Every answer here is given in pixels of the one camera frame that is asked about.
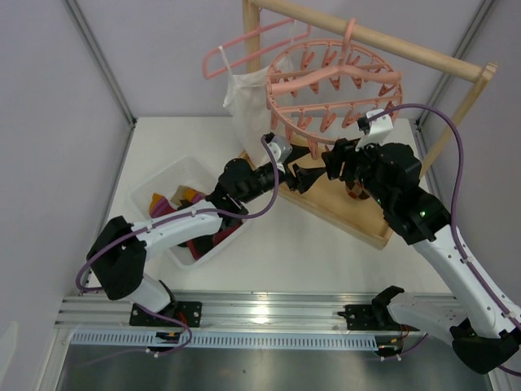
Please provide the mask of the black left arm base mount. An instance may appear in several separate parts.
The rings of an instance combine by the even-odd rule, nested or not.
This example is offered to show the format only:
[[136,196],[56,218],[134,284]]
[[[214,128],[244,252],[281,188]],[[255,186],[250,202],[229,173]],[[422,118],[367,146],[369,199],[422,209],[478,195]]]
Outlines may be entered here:
[[[179,322],[188,327],[199,327],[202,318],[203,303],[200,301],[178,301],[160,311],[160,315]],[[158,319],[134,304],[129,316],[129,325],[134,327],[174,327],[168,320]]]

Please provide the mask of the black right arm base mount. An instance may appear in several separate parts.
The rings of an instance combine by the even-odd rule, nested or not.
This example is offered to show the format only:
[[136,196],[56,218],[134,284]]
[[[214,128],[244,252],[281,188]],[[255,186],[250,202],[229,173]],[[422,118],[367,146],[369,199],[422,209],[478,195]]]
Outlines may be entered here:
[[350,331],[388,331],[392,329],[392,323],[387,315],[376,305],[351,304],[345,305],[337,315],[346,322]]

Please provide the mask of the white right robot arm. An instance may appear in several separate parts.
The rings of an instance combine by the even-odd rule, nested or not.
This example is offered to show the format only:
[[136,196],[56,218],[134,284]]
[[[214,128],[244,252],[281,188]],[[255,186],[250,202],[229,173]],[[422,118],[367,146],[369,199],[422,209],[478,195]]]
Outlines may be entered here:
[[379,313],[442,340],[479,374],[498,368],[519,351],[520,308],[458,239],[449,211],[419,186],[422,164],[410,146],[356,148],[340,139],[322,153],[322,160],[330,180],[362,185],[382,208],[387,224],[427,260],[462,308],[444,310],[390,287],[372,300]]

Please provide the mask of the pink round clip hanger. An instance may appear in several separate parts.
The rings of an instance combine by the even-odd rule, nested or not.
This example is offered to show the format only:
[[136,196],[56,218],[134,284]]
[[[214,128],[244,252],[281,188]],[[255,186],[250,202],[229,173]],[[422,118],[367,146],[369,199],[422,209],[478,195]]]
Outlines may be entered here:
[[304,142],[314,156],[344,137],[367,112],[403,102],[401,73],[353,41],[356,26],[356,19],[350,19],[340,39],[290,45],[266,73],[270,129]]

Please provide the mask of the white plastic basket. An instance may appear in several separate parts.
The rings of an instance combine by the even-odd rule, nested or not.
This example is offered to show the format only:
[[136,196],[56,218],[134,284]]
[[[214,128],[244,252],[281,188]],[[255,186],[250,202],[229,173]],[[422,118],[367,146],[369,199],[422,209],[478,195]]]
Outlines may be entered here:
[[[192,201],[209,195],[216,184],[215,171],[193,156],[183,156],[139,183],[129,191],[127,200],[140,218],[145,220],[152,217],[151,206],[161,197],[169,202],[167,210],[170,211],[178,209],[185,200]],[[204,255],[197,253],[192,244],[185,248],[179,245],[172,247],[165,255],[179,268],[193,270],[216,256],[250,225],[250,221],[245,221],[230,233],[218,233],[215,246]]]

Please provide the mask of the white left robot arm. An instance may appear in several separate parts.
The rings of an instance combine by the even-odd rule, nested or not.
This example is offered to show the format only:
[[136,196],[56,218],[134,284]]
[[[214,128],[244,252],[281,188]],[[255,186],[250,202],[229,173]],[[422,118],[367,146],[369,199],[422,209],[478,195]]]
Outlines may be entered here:
[[243,158],[230,160],[213,192],[190,206],[145,222],[127,222],[122,216],[109,220],[86,256],[107,297],[129,299],[151,312],[161,312],[174,298],[164,283],[145,274],[150,258],[254,218],[245,209],[246,203],[268,191],[276,192],[282,183],[304,193],[326,172],[323,167],[288,167],[308,153],[306,147],[271,142],[266,149],[269,163],[253,169]]

